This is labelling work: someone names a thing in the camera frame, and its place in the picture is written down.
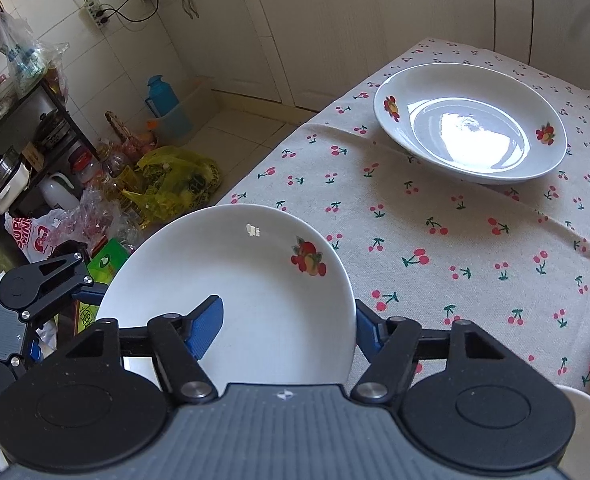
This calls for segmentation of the white plate with fruit print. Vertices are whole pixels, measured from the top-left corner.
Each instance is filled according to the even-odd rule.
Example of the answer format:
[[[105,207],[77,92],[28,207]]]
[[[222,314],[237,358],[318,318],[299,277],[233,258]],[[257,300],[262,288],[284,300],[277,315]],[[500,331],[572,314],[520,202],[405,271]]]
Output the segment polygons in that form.
[[[208,207],[167,224],[120,268],[98,314],[143,326],[211,295],[223,323],[200,365],[217,389],[347,380],[356,346],[348,273],[324,236],[268,206]]]

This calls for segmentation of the white bowl front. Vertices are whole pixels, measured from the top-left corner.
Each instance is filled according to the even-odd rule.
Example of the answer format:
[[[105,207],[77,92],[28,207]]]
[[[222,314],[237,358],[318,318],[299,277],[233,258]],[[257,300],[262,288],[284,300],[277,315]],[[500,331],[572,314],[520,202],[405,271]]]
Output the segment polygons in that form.
[[[571,479],[590,480],[590,396],[575,388],[558,385],[575,411],[576,424],[560,470]]]

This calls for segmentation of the white kitchen cabinets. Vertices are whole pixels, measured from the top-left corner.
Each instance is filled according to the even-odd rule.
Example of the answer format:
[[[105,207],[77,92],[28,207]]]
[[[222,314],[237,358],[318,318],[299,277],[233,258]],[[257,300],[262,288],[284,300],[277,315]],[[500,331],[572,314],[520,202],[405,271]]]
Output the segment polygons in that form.
[[[189,72],[222,92],[320,110],[438,40],[590,90],[590,0],[148,0]]]

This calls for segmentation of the white kettle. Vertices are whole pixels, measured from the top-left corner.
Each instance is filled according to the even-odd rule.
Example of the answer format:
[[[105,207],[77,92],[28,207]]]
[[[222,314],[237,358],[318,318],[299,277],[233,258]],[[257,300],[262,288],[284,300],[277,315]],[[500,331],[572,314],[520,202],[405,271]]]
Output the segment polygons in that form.
[[[74,185],[61,172],[50,174],[39,184],[38,188],[45,203],[52,209],[74,210],[80,205],[80,200],[74,196]]]

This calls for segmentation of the black shelf rack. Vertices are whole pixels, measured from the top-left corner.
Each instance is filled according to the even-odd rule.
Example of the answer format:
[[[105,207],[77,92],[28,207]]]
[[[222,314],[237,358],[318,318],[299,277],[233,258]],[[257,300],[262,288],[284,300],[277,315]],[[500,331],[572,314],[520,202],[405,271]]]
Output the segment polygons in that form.
[[[67,44],[33,36],[0,5],[0,217],[10,212],[76,148],[97,150],[69,113],[63,69]]]

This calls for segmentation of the yellow plastic bag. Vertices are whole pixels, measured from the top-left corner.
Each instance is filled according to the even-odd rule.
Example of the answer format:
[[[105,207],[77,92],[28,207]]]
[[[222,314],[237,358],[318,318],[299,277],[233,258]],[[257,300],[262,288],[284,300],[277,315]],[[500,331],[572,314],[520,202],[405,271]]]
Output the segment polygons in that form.
[[[121,194],[146,222],[168,223],[209,202],[221,185],[217,163],[185,148],[163,146],[135,165],[136,187]]]

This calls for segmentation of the cherry print tablecloth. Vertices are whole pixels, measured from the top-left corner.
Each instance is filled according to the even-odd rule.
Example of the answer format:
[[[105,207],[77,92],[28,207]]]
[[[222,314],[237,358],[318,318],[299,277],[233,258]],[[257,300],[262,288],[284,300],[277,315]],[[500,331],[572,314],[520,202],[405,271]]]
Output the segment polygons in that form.
[[[400,68],[495,68],[547,98],[566,157],[549,177],[497,188],[452,180],[394,147],[374,96]],[[300,127],[241,110],[216,118],[269,156],[226,201],[289,212],[342,259],[383,315],[446,328],[468,318],[546,378],[590,394],[590,91],[489,50],[426,38]]]

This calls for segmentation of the blue thermos jug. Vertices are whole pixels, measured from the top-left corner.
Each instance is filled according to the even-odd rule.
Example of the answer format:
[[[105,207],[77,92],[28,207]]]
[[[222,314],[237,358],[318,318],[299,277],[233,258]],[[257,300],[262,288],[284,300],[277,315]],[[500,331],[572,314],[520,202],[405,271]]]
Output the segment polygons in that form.
[[[176,92],[161,75],[151,76],[147,81],[147,89],[145,103],[155,117],[167,115],[180,103]]]

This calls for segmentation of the white power strip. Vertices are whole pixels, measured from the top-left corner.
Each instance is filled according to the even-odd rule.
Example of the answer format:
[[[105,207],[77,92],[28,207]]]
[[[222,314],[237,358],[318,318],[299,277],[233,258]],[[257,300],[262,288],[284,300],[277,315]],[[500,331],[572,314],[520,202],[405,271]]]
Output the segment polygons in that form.
[[[97,28],[103,28],[108,23],[108,10],[98,0],[84,0],[83,9]]]

